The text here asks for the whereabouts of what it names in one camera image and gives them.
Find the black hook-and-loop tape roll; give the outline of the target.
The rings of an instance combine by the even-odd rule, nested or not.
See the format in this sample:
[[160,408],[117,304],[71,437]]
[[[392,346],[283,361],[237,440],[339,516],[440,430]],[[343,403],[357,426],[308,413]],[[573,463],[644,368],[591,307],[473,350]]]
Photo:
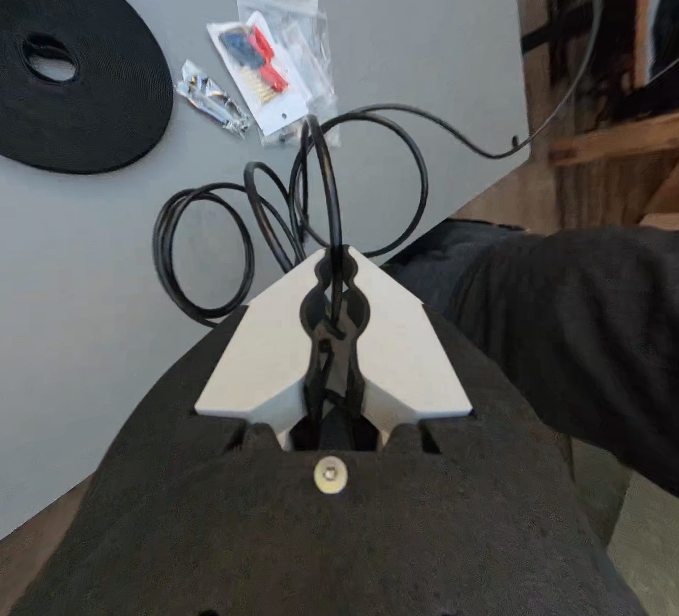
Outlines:
[[1,0],[1,155],[71,175],[125,168],[161,140],[173,81],[126,0]]

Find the wooden plank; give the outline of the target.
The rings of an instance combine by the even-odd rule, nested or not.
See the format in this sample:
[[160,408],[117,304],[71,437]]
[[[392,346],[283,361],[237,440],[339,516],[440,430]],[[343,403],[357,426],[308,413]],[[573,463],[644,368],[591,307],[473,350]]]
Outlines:
[[549,146],[548,160],[557,167],[565,167],[677,151],[678,112],[675,111],[582,135],[564,136]]

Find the card with red connectors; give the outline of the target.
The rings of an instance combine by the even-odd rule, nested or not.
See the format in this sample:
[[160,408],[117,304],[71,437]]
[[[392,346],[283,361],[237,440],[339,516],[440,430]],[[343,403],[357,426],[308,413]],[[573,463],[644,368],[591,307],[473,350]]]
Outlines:
[[263,141],[285,133],[310,113],[311,93],[266,19],[207,23],[207,33],[253,117]]

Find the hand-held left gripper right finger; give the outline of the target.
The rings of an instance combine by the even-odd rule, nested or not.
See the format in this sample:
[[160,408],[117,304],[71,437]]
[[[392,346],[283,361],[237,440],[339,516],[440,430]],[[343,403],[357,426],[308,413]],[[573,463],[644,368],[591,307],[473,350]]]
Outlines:
[[348,247],[357,267],[352,285],[369,306],[356,356],[365,382],[361,414],[381,447],[399,425],[469,417],[473,408],[423,302],[376,264]]

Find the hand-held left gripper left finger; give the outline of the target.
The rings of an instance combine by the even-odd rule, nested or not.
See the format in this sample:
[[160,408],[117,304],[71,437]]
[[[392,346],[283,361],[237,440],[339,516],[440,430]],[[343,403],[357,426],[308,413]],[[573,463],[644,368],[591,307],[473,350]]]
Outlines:
[[300,311],[324,256],[319,249],[250,300],[194,405],[197,414],[268,425],[282,449],[293,450],[290,432],[306,415],[303,379],[312,354]]

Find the person's dark pants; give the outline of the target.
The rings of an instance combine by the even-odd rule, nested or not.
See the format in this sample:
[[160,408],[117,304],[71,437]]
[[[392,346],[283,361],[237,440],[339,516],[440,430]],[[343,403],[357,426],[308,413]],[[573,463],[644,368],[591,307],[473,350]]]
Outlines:
[[525,233],[519,226],[447,219],[392,256],[381,269],[426,306],[444,314],[467,268],[488,248]]

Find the small bag of screws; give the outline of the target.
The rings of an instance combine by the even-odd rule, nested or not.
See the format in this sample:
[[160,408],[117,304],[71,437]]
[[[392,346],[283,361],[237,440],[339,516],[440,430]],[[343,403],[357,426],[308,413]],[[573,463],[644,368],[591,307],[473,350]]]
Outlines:
[[242,139],[248,134],[250,118],[246,112],[231,94],[192,60],[186,59],[183,63],[181,78],[176,82],[174,90],[227,132]]

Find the clear plastic bag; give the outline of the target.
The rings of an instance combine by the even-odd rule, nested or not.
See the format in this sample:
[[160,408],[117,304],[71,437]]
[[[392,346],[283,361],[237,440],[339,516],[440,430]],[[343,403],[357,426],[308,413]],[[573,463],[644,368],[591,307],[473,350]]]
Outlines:
[[236,0],[236,5],[242,23],[258,26],[270,46],[284,50],[319,123],[337,116],[329,27],[318,0]]

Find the grey desk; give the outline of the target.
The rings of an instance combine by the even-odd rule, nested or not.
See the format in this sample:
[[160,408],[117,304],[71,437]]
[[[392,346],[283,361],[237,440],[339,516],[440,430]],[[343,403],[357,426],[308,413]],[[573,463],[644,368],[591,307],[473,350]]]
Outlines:
[[[186,59],[234,93],[207,23],[236,0],[127,0],[173,77]],[[338,111],[405,103],[493,153],[528,134],[517,0],[319,0]],[[143,395],[207,332],[161,288],[153,225],[177,191],[242,183],[263,161],[286,184],[294,147],[240,139],[174,98],[136,164],[70,177],[1,159],[1,537],[86,479]]]

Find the person's black shirt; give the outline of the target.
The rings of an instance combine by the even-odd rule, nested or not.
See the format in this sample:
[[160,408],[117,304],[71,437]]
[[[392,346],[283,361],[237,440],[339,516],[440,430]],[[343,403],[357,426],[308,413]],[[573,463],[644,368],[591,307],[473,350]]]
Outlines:
[[678,495],[678,231],[514,232],[446,317],[544,423]]

